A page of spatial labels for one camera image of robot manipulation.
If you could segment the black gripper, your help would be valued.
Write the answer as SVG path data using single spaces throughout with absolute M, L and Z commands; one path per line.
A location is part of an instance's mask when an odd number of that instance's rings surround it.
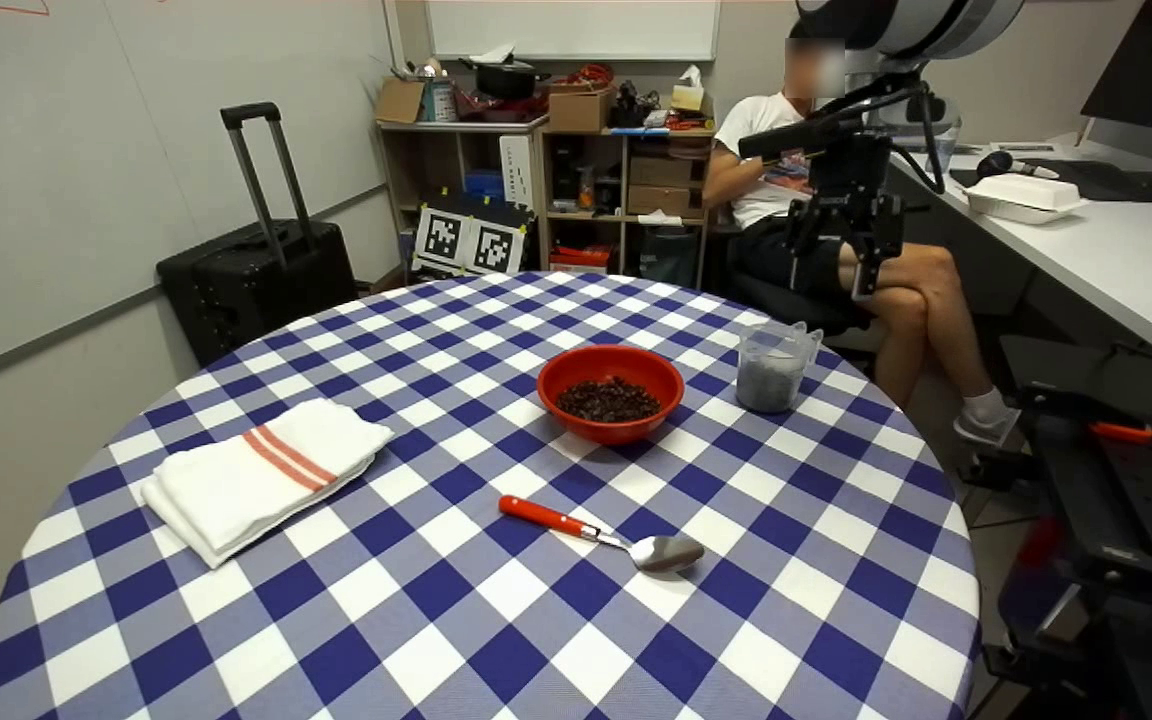
M 811 162 L 805 147 L 778 147 L 768 156 L 738 156 L 738 139 L 760 132 L 797 130 L 805 112 L 793 101 L 738 101 L 736 106 L 736 278 L 752 278 L 776 287 L 850 287 L 865 274 L 850 239 L 811 238 L 806 225 L 787 211 L 822 197 L 865 197 L 870 177 L 841 185 L 841 152 Z M 935 247 L 902 246 L 877 267 L 870 287 L 935 287 Z

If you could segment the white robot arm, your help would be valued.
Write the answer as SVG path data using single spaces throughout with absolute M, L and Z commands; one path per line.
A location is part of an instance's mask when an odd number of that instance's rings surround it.
M 793 219 L 806 239 L 847 239 L 854 251 L 850 291 L 866 298 L 902 246 L 901 200 L 885 194 L 890 152 L 885 112 L 912 106 L 930 144 L 924 65 L 990 44 L 1022 0 L 797 0 L 797 7 L 822 50 L 854 51 L 865 73 L 806 122 L 754 132 L 738 152 L 760 162 L 811 156 L 815 197 L 793 207 Z

